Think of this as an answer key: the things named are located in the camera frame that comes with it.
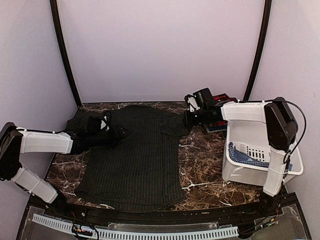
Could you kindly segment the dark pinstripe long sleeve shirt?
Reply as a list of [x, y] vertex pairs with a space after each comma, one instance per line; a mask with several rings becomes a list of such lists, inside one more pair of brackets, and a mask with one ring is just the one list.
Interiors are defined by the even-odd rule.
[[66, 132], [86, 131], [88, 118], [107, 116], [119, 131], [112, 148], [92, 147], [75, 194], [91, 203], [122, 212], [153, 212], [185, 198], [179, 176], [179, 144], [190, 129], [183, 115], [130, 105], [101, 112], [79, 111], [68, 120]]

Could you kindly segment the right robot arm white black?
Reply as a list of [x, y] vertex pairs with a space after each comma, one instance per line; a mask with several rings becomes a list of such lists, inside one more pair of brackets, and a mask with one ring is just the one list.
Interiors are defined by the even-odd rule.
[[227, 123], [222, 178], [225, 181], [262, 186], [276, 196], [289, 172], [290, 156], [297, 150], [298, 124], [288, 102], [220, 101], [186, 95], [187, 126]]

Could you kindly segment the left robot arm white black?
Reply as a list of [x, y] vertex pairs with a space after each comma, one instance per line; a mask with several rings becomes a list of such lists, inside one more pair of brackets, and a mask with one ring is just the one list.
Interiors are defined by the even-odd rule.
[[7, 122], [0, 131], [0, 179], [11, 181], [51, 205], [60, 218], [71, 213], [65, 195], [56, 187], [27, 169], [20, 161], [26, 153], [78, 155], [92, 147], [114, 147], [121, 140], [114, 126], [99, 124], [89, 131], [41, 131], [18, 128]]

